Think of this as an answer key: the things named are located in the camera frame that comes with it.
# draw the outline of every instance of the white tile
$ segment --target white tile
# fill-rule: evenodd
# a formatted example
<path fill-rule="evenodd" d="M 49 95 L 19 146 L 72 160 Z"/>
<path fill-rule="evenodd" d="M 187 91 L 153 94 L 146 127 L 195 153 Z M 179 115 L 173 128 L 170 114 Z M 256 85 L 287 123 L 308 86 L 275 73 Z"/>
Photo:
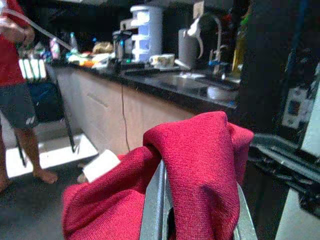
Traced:
<path fill-rule="evenodd" d="M 39 143 L 41 167 L 46 169 L 98 155 L 98 151 L 84 134 L 76 135 L 73 139 L 76 145 L 75 153 L 71 150 L 68 137 Z M 27 159 L 24 167 L 18 148 L 12 148 L 6 151 L 6 169 L 9 178 L 13 178 L 31 173 L 33 166 Z"/>

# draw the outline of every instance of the power cord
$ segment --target power cord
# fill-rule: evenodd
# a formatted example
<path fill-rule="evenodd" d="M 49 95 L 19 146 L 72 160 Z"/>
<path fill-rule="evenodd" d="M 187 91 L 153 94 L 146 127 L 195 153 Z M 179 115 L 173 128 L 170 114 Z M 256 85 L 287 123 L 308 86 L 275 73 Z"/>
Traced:
<path fill-rule="evenodd" d="M 130 152 L 130 146 L 128 141 L 128 125 L 127 125 L 127 119 L 125 114 L 125 101 L 124 101 L 124 84 L 121 82 L 121 100 L 122 100 L 122 117 L 124 120 L 124 127 L 125 127 L 125 143 L 126 147 L 128 148 L 128 151 Z"/>

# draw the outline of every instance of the floor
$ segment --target floor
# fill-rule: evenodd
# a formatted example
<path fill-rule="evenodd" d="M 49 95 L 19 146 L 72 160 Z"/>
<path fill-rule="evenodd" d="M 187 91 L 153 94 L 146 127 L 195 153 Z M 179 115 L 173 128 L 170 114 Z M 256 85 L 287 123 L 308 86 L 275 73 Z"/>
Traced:
<path fill-rule="evenodd" d="M 0 193 L 0 240 L 63 240 L 62 194 L 77 183 L 79 163 L 88 163 L 98 152 L 84 136 L 75 136 L 76 153 L 67 138 L 40 143 L 40 164 L 58 174 L 56 184 L 34 179 L 32 166 L 23 167 L 16 148 L 7 150 L 7 171 L 13 184 Z"/>

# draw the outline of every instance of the red shirt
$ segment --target red shirt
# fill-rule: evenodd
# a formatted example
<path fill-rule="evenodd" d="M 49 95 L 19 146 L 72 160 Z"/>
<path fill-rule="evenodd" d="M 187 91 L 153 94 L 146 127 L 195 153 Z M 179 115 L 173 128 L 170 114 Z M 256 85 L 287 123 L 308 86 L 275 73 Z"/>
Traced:
<path fill-rule="evenodd" d="M 6 0 L 7 7 L 18 13 L 23 14 L 21 7 L 18 5 L 17 0 Z M 18 17 L 3 14 L 4 16 L 12 19 L 21 27 L 26 27 L 28 24 Z M 15 84 L 22 84 L 25 82 L 22 77 L 19 67 L 19 55 L 14 43 L 9 42 L 0 34 L 0 87 L 10 86 Z"/>

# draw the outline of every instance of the wall socket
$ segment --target wall socket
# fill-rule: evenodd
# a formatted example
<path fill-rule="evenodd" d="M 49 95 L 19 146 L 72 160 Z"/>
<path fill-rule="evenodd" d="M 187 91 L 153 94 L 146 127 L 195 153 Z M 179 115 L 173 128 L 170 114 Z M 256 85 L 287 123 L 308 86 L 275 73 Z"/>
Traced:
<path fill-rule="evenodd" d="M 193 19 L 201 17 L 205 13 L 205 1 L 199 1 L 193 5 Z"/>

